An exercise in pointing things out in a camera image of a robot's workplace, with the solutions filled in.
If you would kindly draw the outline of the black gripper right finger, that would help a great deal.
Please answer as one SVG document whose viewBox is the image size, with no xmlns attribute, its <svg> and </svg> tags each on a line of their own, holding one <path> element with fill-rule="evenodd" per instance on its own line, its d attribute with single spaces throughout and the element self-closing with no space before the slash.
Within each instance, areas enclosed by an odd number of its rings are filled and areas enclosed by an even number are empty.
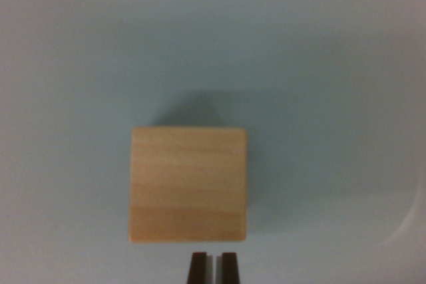
<svg viewBox="0 0 426 284">
<path fill-rule="evenodd" d="M 224 252 L 216 258 L 215 284 L 241 284 L 235 252 Z"/>
</svg>

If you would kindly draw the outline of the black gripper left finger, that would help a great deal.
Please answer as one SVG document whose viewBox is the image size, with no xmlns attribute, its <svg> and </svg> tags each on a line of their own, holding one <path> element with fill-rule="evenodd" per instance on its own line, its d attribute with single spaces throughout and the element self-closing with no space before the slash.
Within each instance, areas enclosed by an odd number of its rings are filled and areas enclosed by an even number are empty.
<svg viewBox="0 0 426 284">
<path fill-rule="evenodd" d="M 194 252 L 190 261 L 187 284 L 212 284 L 213 260 L 206 252 Z"/>
</svg>

